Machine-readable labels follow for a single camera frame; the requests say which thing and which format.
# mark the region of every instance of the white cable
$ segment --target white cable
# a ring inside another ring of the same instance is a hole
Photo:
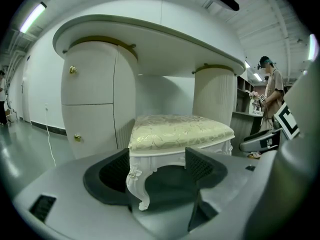
[[[54,161],[54,166],[57,166],[57,163],[56,163],[56,160],[54,158],[54,155],[52,154],[52,148],[51,148],[51,144],[50,144],[50,133],[49,133],[48,122],[47,122],[47,109],[45,109],[44,117],[45,117],[46,131],[48,132],[48,143],[49,143],[49,147],[50,147],[50,153],[51,153],[52,159]]]

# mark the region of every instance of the carved stool leg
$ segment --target carved stool leg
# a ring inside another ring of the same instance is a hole
[[[223,147],[222,147],[222,153],[224,155],[229,155],[231,156],[232,155],[232,145],[230,143],[230,140],[226,141],[224,144],[223,144]]]
[[[142,202],[139,210],[148,209],[150,198],[145,188],[146,179],[156,171],[152,168],[152,159],[150,157],[130,157],[130,172],[126,177],[126,186],[128,190]]]

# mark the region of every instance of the gold door knob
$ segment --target gold door knob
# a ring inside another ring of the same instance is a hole
[[[74,73],[77,73],[76,67],[75,67],[75,66],[71,66],[71,67],[69,68],[69,73],[70,73],[71,75],[74,74]]]
[[[74,140],[75,140],[76,142],[80,142],[80,141],[81,141],[81,135],[75,134],[73,137],[74,137]]]

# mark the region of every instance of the ceiling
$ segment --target ceiling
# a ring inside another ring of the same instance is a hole
[[[26,0],[12,21],[12,30],[2,43],[0,63],[9,65],[15,50],[26,52],[53,20],[88,1]],[[251,65],[248,78],[254,84],[258,82],[253,73],[260,74],[255,65],[262,56],[268,56],[276,63],[287,83],[293,83],[306,69],[310,33],[285,0],[236,0],[240,5],[239,11],[224,9],[210,0],[189,1],[208,10],[213,18],[218,17],[234,28],[243,45],[246,61]],[[19,33],[17,30],[26,16],[39,2],[47,5],[46,10],[33,23],[27,34]]]

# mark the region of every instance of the gray floor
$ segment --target gray floor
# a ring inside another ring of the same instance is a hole
[[[66,136],[50,133],[50,143],[57,166],[75,159]],[[11,199],[54,167],[47,131],[22,120],[0,126],[0,176]]]
[[[66,136],[50,133],[56,165],[74,158]],[[11,199],[24,187],[55,167],[48,133],[22,120],[0,126],[0,173]],[[152,199],[149,209],[140,211],[132,198],[132,215],[161,240],[188,234],[188,224],[196,199],[196,185],[181,166],[159,168],[145,187]]]

